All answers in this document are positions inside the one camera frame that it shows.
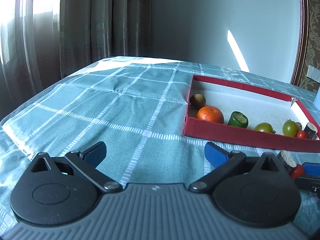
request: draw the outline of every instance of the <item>red box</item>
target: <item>red box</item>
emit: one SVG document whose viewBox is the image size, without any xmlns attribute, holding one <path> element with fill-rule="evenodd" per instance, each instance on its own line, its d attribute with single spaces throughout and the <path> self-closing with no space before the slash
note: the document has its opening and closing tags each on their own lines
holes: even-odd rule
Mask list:
<svg viewBox="0 0 320 240">
<path fill-rule="evenodd" d="M 192 110 L 193 107 L 190 107 L 190 97 L 194 91 L 201 91 L 201 89 L 207 95 L 205 95 L 206 105 L 216 106 L 224 114 L 224 124 L 199 120 L 192 113 L 194 110 Z M 226 116 L 224 112 L 230 114 L 233 111 L 239 111 L 234 107 L 237 106 L 237 102 L 241 102 L 238 106 L 244 111 L 240 112 L 248 117 L 249 126 L 247 129 L 226 125 L 230 115 Z M 313 123 L 318 129 L 316 139 L 300 139 L 282 135 L 282 125 L 286 121 L 286 116 L 293 117 L 292 120 L 295 122 L 301 122 L 302 128 L 307 122 Z M 257 120 L 261 120 L 260 122 L 269 120 L 269 123 L 276 130 L 273 122 L 278 130 L 281 129 L 281 132 L 277 131 L 280 134 L 252 130 L 260 123 Z M 199 75 L 192 77 L 183 129 L 183 134 L 186 136 L 251 147 L 319 153 L 319 133 L 320 127 L 308 110 L 299 100 L 290 95 L 234 81 Z"/>
</svg>

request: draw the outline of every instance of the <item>tablecloth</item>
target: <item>tablecloth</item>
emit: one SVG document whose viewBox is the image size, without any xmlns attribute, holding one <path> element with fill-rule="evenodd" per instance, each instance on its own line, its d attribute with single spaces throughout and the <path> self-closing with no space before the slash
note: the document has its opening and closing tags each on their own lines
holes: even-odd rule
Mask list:
<svg viewBox="0 0 320 240">
<path fill-rule="evenodd" d="M 10 192 L 38 152 L 63 156 L 104 141 L 97 169 L 128 182 L 189 185 L 214 169 L 206 140 L 182 135 L 192 74 L 228 79 L 298 97 L 320 123 L 315 94 L 269 78 L 212 65 L 167 59 L 113 57 L 75 73 L 0 127 L 0 235 L 16 224 Z M 278 151 L 216 142 L 247 156 Z M 291 152 L 297 163 L 320 163 L 320 154 Z M 294 223 L 304 232 L 320 226 L 320 201 L 301 192 Z"/>
</svg>

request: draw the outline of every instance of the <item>green tomato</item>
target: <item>green tomato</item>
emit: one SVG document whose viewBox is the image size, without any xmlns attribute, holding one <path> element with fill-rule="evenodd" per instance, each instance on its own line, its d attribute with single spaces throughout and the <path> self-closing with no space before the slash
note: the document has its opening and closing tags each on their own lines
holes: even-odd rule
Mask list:
<svg viewBox="0 0 320 240">
<path fill-rule="evenodd" d="M 256 131 L 260 131 L 260 132 L 269 132 L 269 133 L 276 133 L 271 124 L 267 123 L 267 122 L 262 122 L 259 123 L 255 128 Z"/>
<path fill-rule="evenodd" d="M 285 136 L 295 136 L 297 133 L 298 127 L 294 121 L 288 120 L 284 123 L 282 127 L 283 135 Z"/>
</svg>

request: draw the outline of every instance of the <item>mandarin orange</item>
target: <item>mandarin orange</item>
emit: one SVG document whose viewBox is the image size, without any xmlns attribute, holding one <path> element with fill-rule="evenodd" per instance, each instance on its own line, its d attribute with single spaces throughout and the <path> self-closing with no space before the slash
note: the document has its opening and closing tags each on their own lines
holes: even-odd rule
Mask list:
<svg viewBox="0 0 320 240">
<path fill-rule="evenodd" d="M 208 121 L 208 122 L 216 122 L 216 123 L 224 122 L 222 112 L 214 106 L 202 107 L 197 113 L 197 118 L 204 121 Z"/>
</svg>

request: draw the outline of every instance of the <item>light switch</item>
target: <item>light switch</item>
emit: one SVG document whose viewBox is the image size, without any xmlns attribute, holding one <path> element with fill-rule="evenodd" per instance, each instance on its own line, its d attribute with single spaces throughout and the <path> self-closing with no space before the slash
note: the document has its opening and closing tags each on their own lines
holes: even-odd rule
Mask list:
<svg viewBox="0 0 320 240">
<path fill-rule="evenodd" d="M 315 67 L 312 68 L 311 79 L 315 80 L 317 74 L 317 69 Z"/>
<path fill-rule="evenodd" d="M 320 83 L 320 70 L 319 69 L 317 69 L 315 81 Z"/>
<path fill-rule="evenodd" d="M 308 67 L 308 72 L 307 72 L 307 77 L 308 77 L 308 78 L 311 78 L 311 75 L 312 75 L 312 69 L 314 69 L 314 67 L 313 67 L 313 66 L 311 66 L 311 65 L 309 65 L 309 67 Z"/>
</svg>

